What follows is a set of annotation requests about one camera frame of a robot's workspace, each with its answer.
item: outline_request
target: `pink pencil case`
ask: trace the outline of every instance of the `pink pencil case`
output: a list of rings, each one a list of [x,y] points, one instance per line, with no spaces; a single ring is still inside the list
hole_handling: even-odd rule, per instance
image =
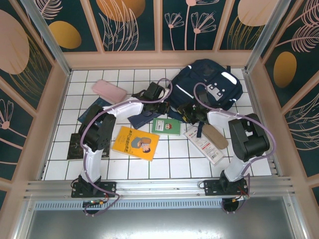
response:
[[[109,82],[99,80],[92,86],[94,93],[111,104],[122,102],[126,97],[126,90],[112,85]]]

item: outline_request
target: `yellow book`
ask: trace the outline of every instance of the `yellow book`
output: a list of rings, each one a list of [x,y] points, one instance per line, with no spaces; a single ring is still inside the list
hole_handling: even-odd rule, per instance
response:
[[[114,151],[152,161],[159,135],[122,126],[112,147]]]

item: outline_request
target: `navy backpack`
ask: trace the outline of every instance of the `navy backpack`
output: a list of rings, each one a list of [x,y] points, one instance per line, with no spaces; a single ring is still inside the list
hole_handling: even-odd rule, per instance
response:
[[[196,103],[194,98],[194,86],[202,82],[208,87],[207,99],[213,108],[229,110],[243,94],[239,80],[218,63],[209,60],[196,60],[186,66],[172,80],[173,91],[168,98],[170,106],[175,110],[186,103]],[[205,88],[199,85],[196,92],[202,92]],[[168,115],[175,119],[176,112],[170,111]]]

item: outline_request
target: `yellow oval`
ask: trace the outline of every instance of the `yellow oval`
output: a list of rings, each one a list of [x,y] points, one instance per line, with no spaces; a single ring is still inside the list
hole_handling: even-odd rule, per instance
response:
[[[123,4],[127,10],[132,10],[135,18],[138,18],[145,9],[145,0],[96,0],[102,13],[114,21],[129,21],[130,17],[125,17]]]
[[[81,36],[77,29],[65,21],[55,21],[49,28],[59,46],[74,49],[81,45]]]
[[[295,56],[288,52],[282,52],[276,59],[274,66],[275,84],[284,88],[293,80],[297,69],[297,61]]]
[[[278,0],[240,0],[238,18],[247,26],[263,26],[267,23]]]
[[[0,69],[9,74],[20,74],[29,61],[29,41],[20,23],[0,10]]]

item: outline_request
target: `green booklet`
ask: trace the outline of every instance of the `green booklet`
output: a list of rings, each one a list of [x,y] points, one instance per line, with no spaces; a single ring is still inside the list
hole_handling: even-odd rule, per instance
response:
[[[180,121],[175,119],[155,118],[152,133],[180,135]]]

